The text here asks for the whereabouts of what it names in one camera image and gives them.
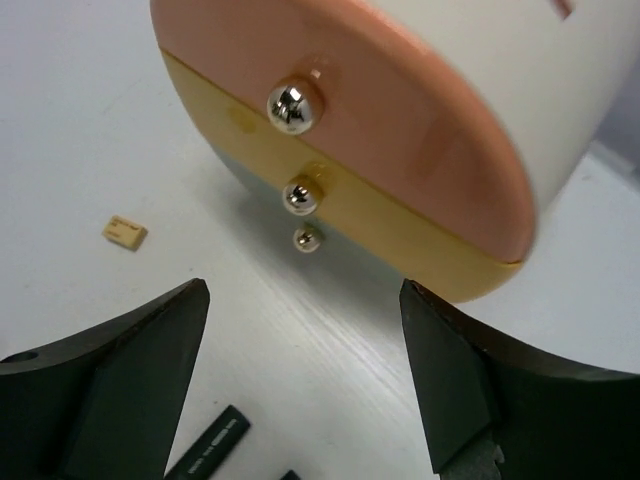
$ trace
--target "beige eraser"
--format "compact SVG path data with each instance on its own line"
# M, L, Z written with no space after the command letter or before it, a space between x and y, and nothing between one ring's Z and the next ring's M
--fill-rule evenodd
M142 225L114 215L107 223L107 226L104 227L102 235L108 240L135 252L142 244L144 237L147 236L147 232L147 229Z

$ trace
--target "chrome ball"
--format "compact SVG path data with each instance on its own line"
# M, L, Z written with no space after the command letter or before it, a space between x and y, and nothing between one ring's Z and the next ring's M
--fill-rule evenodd
M312 225L304 225L293 234L293 245L299 252L313 253L324 241L324 235Z
M318 123L323 108L314 87L296 80L277 86L267 101L271 124L287 135L301 135Z
M304 185L290 183L282 190L282 203L289 213L299 217L311 215L320 205L319 195Z

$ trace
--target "white surface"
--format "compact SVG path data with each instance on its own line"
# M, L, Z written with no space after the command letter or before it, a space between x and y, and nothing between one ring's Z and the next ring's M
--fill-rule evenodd
M365 0L475 87L510 134L541 210L567 181L640 52L638 0Z
M400 277L246 192L183 111L145 0L0 4L0 357L194 277L210 318L171 461L226 404L254 424L216 479L430 476ZM118 213L150 234L100 235ZM587 157L531 262L465 306L554 353L640 372L640 195Z

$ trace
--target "small metal ball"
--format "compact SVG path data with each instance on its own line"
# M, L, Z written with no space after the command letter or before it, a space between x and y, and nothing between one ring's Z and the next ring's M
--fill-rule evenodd
M322 102L313 87L295 81L276 87L267 101L271 124L287 135L310 130L322 116Z
M290 213L304 217L316 211L320 199L304 185L290 183L282 191L282 203Z
M315 252L320 248L323 241L324 235L322 232L311 225L304 225L293 234L293 245L302 253Z

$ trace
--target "black rubber strip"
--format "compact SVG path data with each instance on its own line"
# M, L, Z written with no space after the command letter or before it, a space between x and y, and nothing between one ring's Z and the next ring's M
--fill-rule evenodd
M187 450L165 480L206 480L222 465L251 424L229 405Z

